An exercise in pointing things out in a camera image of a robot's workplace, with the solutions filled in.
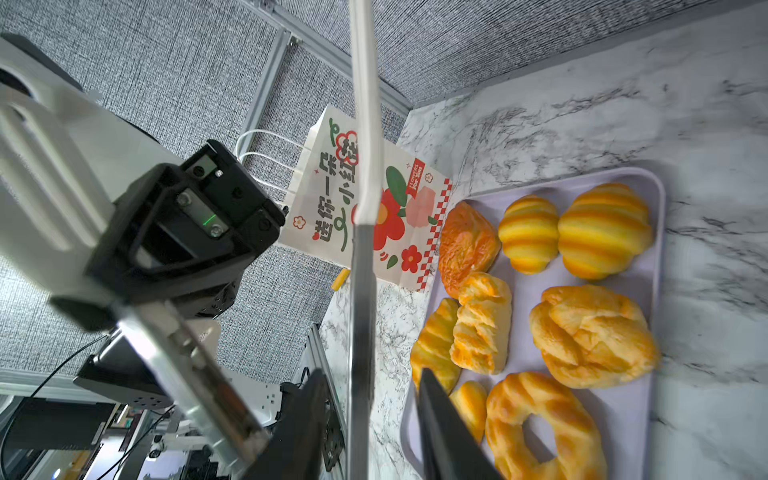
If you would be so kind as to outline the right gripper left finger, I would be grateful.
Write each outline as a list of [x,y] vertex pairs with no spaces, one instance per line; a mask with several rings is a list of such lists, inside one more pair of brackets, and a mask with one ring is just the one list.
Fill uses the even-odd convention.
[[328,385],[316,369],[242,479],[318,479]]

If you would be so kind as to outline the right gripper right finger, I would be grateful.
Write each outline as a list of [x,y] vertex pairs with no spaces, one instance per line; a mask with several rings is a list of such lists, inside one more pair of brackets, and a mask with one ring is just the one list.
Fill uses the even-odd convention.
[[433,372],[422,370],[417,399],[425,479],[500,479]]

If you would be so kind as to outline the small striped croissant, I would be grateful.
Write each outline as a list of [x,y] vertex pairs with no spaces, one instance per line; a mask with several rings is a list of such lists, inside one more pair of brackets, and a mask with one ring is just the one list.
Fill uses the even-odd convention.
[[449,399],[474,440],[481,444],[487,419],[487,391],[477,381],[467,381],[455,389]]

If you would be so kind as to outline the white paper bag with flower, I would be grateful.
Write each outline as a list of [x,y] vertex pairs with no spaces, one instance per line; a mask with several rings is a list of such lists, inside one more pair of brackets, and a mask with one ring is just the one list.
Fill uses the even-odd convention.
[[451,180],[389,141],[373,167],[358,157],[356,121],[327,106],[300,144],[282,205],[279,241],[321,260],[353,264],[355,223],[373,228],[373,271],[380,280],[422,291],[447,215]]

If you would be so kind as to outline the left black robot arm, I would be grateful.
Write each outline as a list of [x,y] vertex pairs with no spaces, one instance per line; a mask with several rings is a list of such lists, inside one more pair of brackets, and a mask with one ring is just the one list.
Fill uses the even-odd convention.
[[[233,305],[245,269],[278,240],[287,213],[216,140],[180,165],[153,167],[115,207],[87,278],[121,300],[167,301],[186,320],[213,319]],[[63,296],[50,303],[82,329],[110,334],[76,385],[139,409],[171,405],[107,307]]]

